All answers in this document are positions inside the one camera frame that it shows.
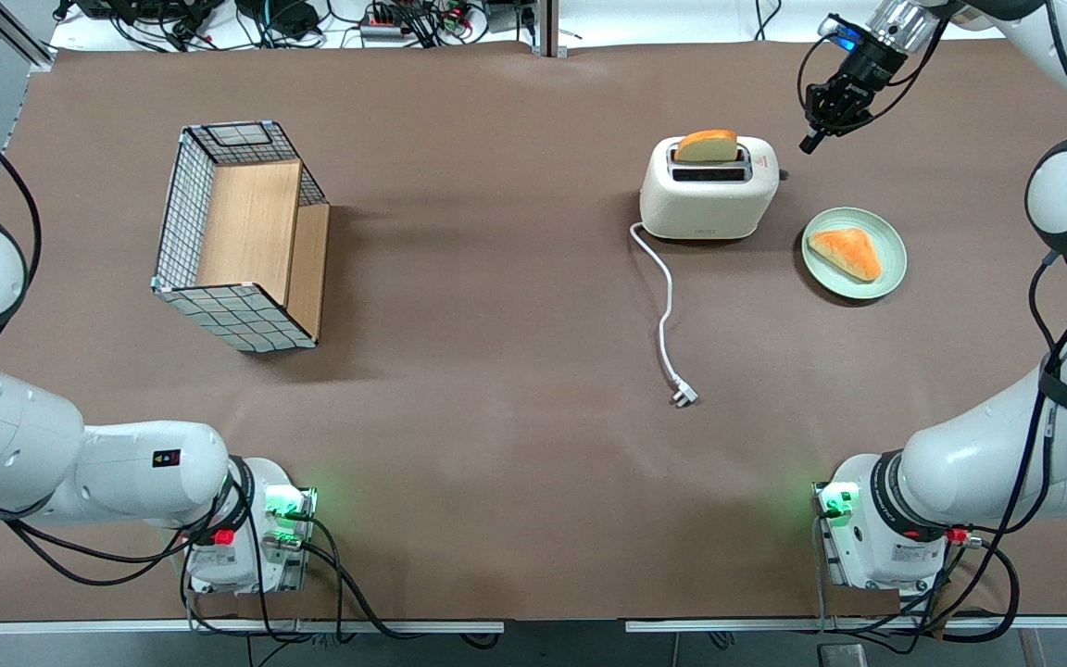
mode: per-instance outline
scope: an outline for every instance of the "metal frame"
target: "metal frame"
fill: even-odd
[[[258,633],[266,630],[261,621],[210,621],[221,630]],[[505,632],[505,621],[388,621],[389,628],[399,633],[426,633],[448,635],[499,635]],[[275,632],[330,634],[335,632],[334,621],[270,621]],[[376,633],[367,621],[343,621],[341,632],[349,634]],[[59,635],[80,633],[193,633],[205,632],[198,624],[187,623],[184,618],[157,621],[7,621],[0,623],[0,635]]]
[[[534,52],[545,59],[566,59],[567,47],[558,43],[558,0],[538,0],[537,23]]]
[[[873,623],[874,618],[827,618],[835,629],[851,630]],[[951,630],[989,630],[999,624],[1000,618],[952,618]],[[896,618],[891,629],[914,629],[917,618]],[[1067,616],[1019,616],[1013,629],[1067,630]],[[768,633],[817,632],[817,618],[694,618],[678,621],[625,621],[626,633]]]
[[[22,60],[33,64],[38,70],[47,72],[52,68],[52,52],[47,50],[44,43],[35,38],[26,27],[14,17],[14,14],[0,3],[0,38],[6,46],[12,47]]]

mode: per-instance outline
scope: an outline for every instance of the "bread slice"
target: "bread slice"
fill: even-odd
[[[863,282],[872,283],[883,273],[880,255],[875,252],[872,236],[862,228],[827,228],[825,232],[814,232],[810,235],[810,247],[814,253]]]
[[[678,163],[732,163],[740,155],[738,137],[731,130],[702,130],[678,141]]]

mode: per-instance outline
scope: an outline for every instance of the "green plate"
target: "green plate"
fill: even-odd
[[[872,236],[875,252],[880,255],[883,273],[872,283],[865,283],[845,270],[839,269],[810,249],[810,235],[827,228],[859,227]],[[901,284],[908,269],[908,252],[903,247],[901,236],[888,221],[863,208],[838,207],[818,212],[801,235],[801,257],[813,277],[824,284],[827,290],[835,291],[849,299],[879,299]]]

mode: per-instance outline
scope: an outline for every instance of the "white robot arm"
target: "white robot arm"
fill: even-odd
[[[832,14],[823,25],[823,38],[848,54],[832,79],[806,89],[810,131],[801,149],[812,153],[826,137],[873,122],[875,95],[908,54],[936,46],[958,13],[970,26],[997,27],[1067,88],[1067,0],[978,0],[970,7],[887,0],[865,27]],[[1060,256],[1067,265],[1067,140],[1036,165],[1024,203],[1053,250],[1047,261]],[[1067,517],[1067,333],[1057,347],[1055,359],[1046,355],[999,396],[913,434],[903,450],[853,457],[818,486],[822,510],[833,517],[825,544],[835,583],[915,595],[943,567],[945,529],[1000,523],[1013,498],[1017,521],[1029,512]]]
[[[29,287],[22,254],[0,225],[0,325]],[[195,590],[288,590],[301,584],[299,546],[310,535],[298,518],[314,512],[314,492],[289,485],[270,460],[229,457],[210,426],[84,426],[66,398],[0,371],[1,520],[34,527],[143,519],[188,528]]]

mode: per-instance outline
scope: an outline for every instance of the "wooden panel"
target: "wooden panel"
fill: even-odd
[[[323,307],[327,221],[331,212],[327,204],[300,207],[291,255],[291,296],[285,304],[291,317],[317,342]]]
[[[301,160],[219,165],[195,284],[258,283],[287,301]]]

